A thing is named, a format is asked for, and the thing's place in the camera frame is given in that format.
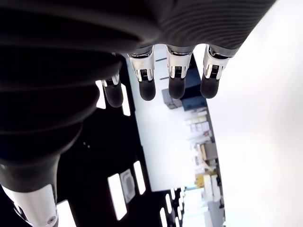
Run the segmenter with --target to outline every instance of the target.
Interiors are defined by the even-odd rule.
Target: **fluorescent light panel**
[[[168,195],[168,194],[166,194],[165,200],[166,200],[166,205],[167,205],[167,211],[168,211],[169,214],[170,214],[170,213],[171,213],[171,203],[170,203],[170,198],[169,198],[169,195]]]
[[[179,219],[178,219],[178,217],[176,217],[176,219],[175,219],[175,222],[176,222],[176,227],[180,227],[180,224],[179,224]]]
[[[59,226],[58,227],[76,227],[74,218],[71,213],[70,204],[67,200],[57,204]]]
[[[103,85],[102,85],[101,80],[96,81],[96,85],[97,85],[97,87],[99,88],[99,91],[100,91],[100,97],[99,97],[99,100],[97,102],[97,108],[106,109],[104,92],[103,92]]]
[[[140,193],[140,195],[142,195],[145,192],[145,184],[144,184],[140,161],[136,161],[134,163],[134,172],[136,173],[136,179],[137,179],[137,184],[139,187],[139,193]]]
[[[121,84],[121,87],[122,87],[122,93],[123,93],[123,103],[122,103],[123,113],[126,116],[130,116],[131,115],[131,110],[129,108],[126,87],[125,87],[124,84]]]
[[[182,220],[182,214],[181,214],[180,207],[178,207],[177,210],[178,210],[178,217],[180,220]]]
[[[176,196],[175,196],[175,191],[173,188],[170,189],[170,194],[171,194],[172,200],[174,200]]]
[[[179,199],[179,206],[180,206],[180,209],[183,210],[183,204],[182,204],[181,198]]]
[[[162,227],[167,227],[167,221],[166,221],[165,211],[164,211],[163,207],[160,210],[160,217],[161,217]]]
[[[116,213],[116,218],[119,221],[127,213],[119,174],[115,174],[109,177],[107,180]]]

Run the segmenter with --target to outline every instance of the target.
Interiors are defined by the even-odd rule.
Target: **ribbed rubber cover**
[[[237,49],[274,0],[178,0],[161,23],[160,43],[215,44]]]

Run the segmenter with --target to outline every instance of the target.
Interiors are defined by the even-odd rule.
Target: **black fingertip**
[[[154,79],[151,81],[144,80],[139,82],[139,90],[142,99],[145,101],[151,101],[156,96],[156,86]]]
[[[213,98],[216,96],[219,88],[219,79],[209,78],[207,79],[204,75],[201,81],[201,95],[204,98]]]
[[[169,94],[174,99],[182,98],[185,93],[185,78],[169,77]]]
[[[110,86],[104,87],[104,89],[105,89],[106,99],[112,107],[117,108],[117,107],[122,106],[123,93],[122,93],[120,81],[117,85],[110,85]]]

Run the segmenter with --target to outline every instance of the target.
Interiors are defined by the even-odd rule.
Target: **robotic finger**
[[[156,95],[154,81],[154,46],[138,49],[135,53],[128,54],[134,72],[139,82],[142,99],[151,101]]]
[[[185,76],[195,46],[177,47],[167,45],[166,48],[169,69],[169,94],[172,98],[179,99],[185,92]]]
[[[213,98],[218,92],[222,71],[227,62],[238,49],[229,50],[214,45],[206,45],[203,60],[203,76],[201,81],[201,94],[204,98]]]

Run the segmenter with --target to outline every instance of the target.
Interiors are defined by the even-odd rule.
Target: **robotic hand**
[[[16,212],[34,227],[58,226],[58,161],[96,108],[95,81],[111,106],[123,102],[121,62],[112,53],[128,54],[149,101],[153,46],[166,44],[169,93],[180,98],[192,52],[206,44],[201,93],[213,98],[228,60],[274,2],[1,1],[0,184]]]

